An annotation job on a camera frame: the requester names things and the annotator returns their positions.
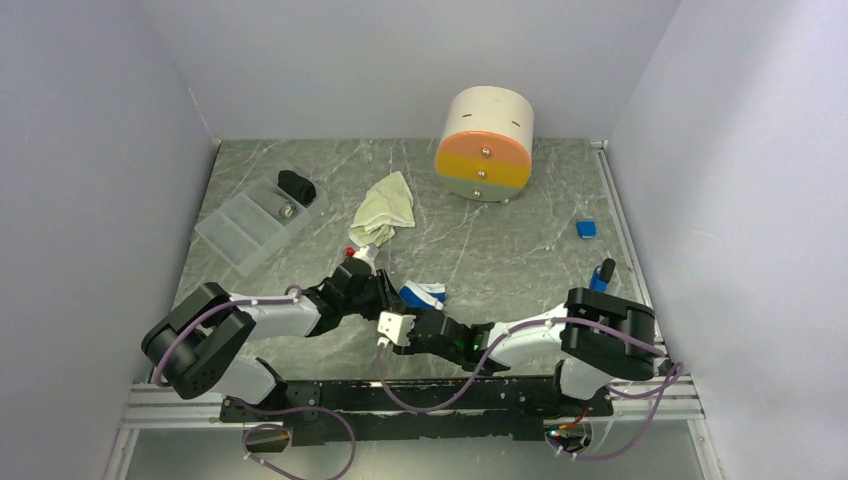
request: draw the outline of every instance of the cylindrical container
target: cylindrical container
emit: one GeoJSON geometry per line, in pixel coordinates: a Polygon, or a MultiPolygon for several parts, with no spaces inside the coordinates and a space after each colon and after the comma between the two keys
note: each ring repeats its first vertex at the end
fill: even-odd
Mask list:
{"type": "Polygon", "coordinates": [[[530,178],[533,107],[499,87],[472,87],[451,103],[436,173],[451,192],[483,202],[507,201],[530,178]]]}

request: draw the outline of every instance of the blue and white object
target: blue and white object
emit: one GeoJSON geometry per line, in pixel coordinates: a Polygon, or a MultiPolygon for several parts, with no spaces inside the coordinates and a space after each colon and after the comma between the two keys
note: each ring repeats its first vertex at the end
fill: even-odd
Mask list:
{"type": "Polygon", "coordinates": [[[579,220],[577,222],[577,236],[580,238],[595,238],[596,233],[595,222],[592,220],[579,220]]]}
{"type": "Polygon", "coordinates": [[[615,260],[607,258],[592,270],[592,278],[589,279],[589,290],[604,293],[607,291],[612,274],[615,272],[615,260]]]}
{"type": "Polygon", "coordinates": [[[445,285],[443,283],[415,283],[407,280],[398,292],[400,298],[412,308],[445,308],[445,285]]]}
{"type": "Polygon", "coordinates": [[[589,290],[604,293],[607,291],[609,284],[601,280],[601,266],[598,265],[592,270],[592,278],[589,280],[589,290]]]}

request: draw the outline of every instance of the blue object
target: blue object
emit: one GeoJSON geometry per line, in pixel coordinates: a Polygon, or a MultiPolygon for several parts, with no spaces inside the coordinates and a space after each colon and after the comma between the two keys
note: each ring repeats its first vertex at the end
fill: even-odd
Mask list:
{"type": "Polygon", "coordinates": [[[412,308],[443,309],[447,299],[445,286],[441,283],[415,283],[407,280],[398,292],[406,305],[412,308]]]}
{"type": "Polygon", "coordinates": [[[592,220],[580,220],[577,222],[577,235],[580,238],[595,238],[595,222],[592,220]]]}
{"type": "Polygon", "coordinates": [[[592,270],[592,278],[589,280],[589,290],[604,293],[607,291],[609,284],[601,280],[601,266],[598,265],[592,270]]]}

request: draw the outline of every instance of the white bracket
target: white bracket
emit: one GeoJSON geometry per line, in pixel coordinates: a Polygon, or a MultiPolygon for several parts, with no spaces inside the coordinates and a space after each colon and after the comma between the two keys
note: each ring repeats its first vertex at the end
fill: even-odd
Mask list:
{"type": "Polygon", "coordinates": [[[399,315],[392,312],[380,312],[380,321],[377,323],[377,331],[388,337],[399,347],[409,346],[407,335],[415,325],[414,315],[399,315]]]}

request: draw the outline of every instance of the white wall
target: white wall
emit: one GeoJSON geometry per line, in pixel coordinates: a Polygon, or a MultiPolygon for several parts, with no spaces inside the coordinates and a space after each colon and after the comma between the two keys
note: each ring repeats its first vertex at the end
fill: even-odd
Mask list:
{"type": "Polygon", "coordinates": [[[145,0],[219,138],[435,137],[479,84],[608,138],[679,3],[145,0]]]}
{"type": "Polygon", "coordinates": [[[0,5],[0,477],[101,478],[213,144],[135,0],[0,5]]]}
{"type": "Polygon", "coordinates": [[[680,6],[611,138],[729,479],[848,471],[848,5],[680,6]]]}

